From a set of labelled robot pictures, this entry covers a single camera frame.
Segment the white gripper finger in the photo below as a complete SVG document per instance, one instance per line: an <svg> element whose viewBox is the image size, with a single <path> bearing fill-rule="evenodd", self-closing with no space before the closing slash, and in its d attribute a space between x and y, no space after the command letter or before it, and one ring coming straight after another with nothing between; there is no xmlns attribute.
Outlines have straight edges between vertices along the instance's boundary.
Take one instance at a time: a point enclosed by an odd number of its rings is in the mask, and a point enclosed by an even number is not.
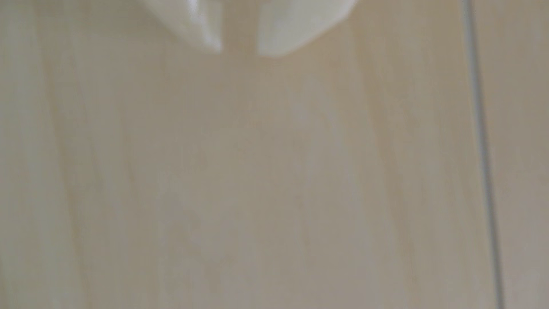
<svg viewBox="0 0 549 309"><path fill-rule="evenodd" d="M142 1L169 31L209 54L223 50L220 1Z"/></svg>
<svg viewBox="0 0 549 309"><path fill-rule="evenodd" d="M281 57L344 21L358 1L266 1L259 10L257 54Z"/></svg>

